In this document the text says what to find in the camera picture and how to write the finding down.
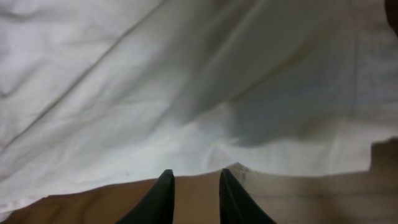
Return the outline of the white printed t-shirt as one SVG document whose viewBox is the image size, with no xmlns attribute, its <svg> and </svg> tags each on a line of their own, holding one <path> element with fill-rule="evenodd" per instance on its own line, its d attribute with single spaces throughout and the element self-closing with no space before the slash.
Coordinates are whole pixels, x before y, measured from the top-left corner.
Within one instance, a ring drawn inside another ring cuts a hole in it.
<svg viewBox="0 0 398 224">
<path fill-rule="evenodd" d="M 235 163 L 366 170 L 397 136 L 384 1 L 2 1 L 1 212 Z"/>
</svg>

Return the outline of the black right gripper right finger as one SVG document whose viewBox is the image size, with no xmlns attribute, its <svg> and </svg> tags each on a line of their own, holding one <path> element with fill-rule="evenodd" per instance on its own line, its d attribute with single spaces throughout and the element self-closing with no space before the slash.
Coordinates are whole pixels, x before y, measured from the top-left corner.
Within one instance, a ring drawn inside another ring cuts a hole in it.
<svg viewBox="0 0 398 224">
<path fill-rule="evenodd" d="M 221 224 L 276 224 L 246 192 L 229 169 L 219 182 Z"/>
</svg>

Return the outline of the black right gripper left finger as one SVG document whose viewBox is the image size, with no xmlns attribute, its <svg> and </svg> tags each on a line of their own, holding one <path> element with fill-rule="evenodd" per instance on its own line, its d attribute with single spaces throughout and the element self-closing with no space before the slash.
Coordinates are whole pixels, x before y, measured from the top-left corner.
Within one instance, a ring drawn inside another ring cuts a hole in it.
<svg viewBox="0 0 398 224">
<path fill-rule="evenodd" d="M 175 205 L 175 177 L 165 170 L 141 201 L 116 224 L 172 224 Z"/>
</svg>

